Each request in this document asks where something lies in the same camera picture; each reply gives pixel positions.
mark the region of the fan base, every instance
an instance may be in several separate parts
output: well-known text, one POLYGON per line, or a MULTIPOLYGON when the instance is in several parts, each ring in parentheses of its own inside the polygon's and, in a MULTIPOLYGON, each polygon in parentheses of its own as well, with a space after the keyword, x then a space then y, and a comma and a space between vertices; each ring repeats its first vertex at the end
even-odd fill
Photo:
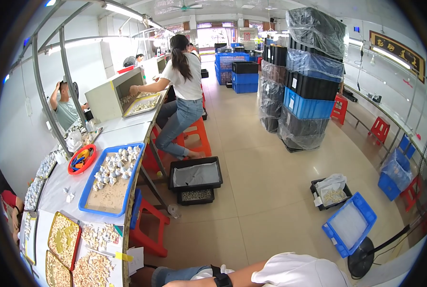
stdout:
POLYGON ((362 278, 370 271, 375 255, 367 256, 367 253, 374 248, 371 239, 366 237, 355 252, 348 257, 349 272, 356 279, 362 278))

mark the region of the blue jeans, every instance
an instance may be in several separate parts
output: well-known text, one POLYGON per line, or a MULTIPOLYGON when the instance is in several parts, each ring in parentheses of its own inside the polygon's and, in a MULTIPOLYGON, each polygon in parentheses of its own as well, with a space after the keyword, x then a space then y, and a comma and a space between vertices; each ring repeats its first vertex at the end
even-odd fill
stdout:
POLYGON ((174 270, 167 267, 158 267, 152 275, 152 287, 162 287, 165 284, 175 280, 191 280, 191 278, 210 266, 190 267, 180 270, 174 270))
POLYGON ((199 100, 177 98, 165 103, 156 117, 156 123, 161 128, 161 132, 156 138, 156 147, 180 160, 186 157, 189 150, 173 143, 172 140, 199 120, 203 115, 203 111, 202 98, 199 100))

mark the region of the ponytail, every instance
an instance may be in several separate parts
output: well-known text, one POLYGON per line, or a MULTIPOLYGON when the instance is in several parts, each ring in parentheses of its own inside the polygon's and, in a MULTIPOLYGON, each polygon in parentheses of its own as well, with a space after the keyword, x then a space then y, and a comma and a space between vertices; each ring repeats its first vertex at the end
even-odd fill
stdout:
POLYGON ((183 54, 183 50, 188 46, 188 39, 184 35, 175 35, 170 38, 170 46, 172 48, 171 52, 171 60, 172 60, 172 68, 176 69, 182 74, 183 78, 191 80, 193 75, 190 71, 190 66, 188 65, 188 59, 183 54))

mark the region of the foot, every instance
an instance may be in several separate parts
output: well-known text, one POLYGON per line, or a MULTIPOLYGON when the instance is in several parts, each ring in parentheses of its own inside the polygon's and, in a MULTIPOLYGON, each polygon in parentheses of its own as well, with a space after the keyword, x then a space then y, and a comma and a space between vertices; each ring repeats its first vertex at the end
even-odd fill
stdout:
POLYGON ((190 151, 187 155, 189 159, 203 158, 203 154, 200 152, 190 151))

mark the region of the white t-shirt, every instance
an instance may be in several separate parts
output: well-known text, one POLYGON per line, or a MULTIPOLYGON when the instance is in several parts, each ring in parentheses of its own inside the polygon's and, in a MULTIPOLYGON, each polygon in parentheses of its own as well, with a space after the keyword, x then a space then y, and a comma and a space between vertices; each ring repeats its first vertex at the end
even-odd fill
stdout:
POLYGON ((167 62, 161 77, 168 79, 174 85, 174 91, 177 98, 184 100, 199 100, 203 97, 203 90, 201 89, 201 63, 199 59, 190 53, 183 53, 188 59, 190 66, 191 80, 183 78, 182 74, 172 67, 172 60, 167 62))
MULTIPOLYGON (((231 273, 225 265, 222 273, 231 273)), ((204 269, 191 280, 212 277, 212 269, 204 269)), ((326 259, 310 255, 297 255, 286 252, 274 255, 263 269, 252 274, 251 281, 265 284, 264 287, 351 287, 351 283, 338 266, 326 259)))

